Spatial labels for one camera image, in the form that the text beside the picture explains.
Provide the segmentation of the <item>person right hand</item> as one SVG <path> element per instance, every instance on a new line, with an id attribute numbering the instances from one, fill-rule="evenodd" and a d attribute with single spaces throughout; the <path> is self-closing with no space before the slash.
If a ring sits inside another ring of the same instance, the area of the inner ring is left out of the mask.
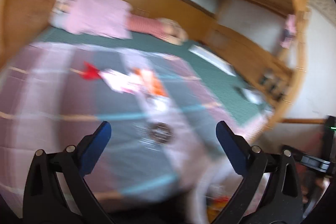
<path id="1" fill-rule="evenodd" d="M 303 181 L 303 184 L 301 185 L 303 204 L 306 205 L 311 200 L 313 200 L 314 202 L 318 202 L 325 193 L 326 188 L 329 186 L 329 184 L 330 179 L 325 177 L 305 179 Z"/>

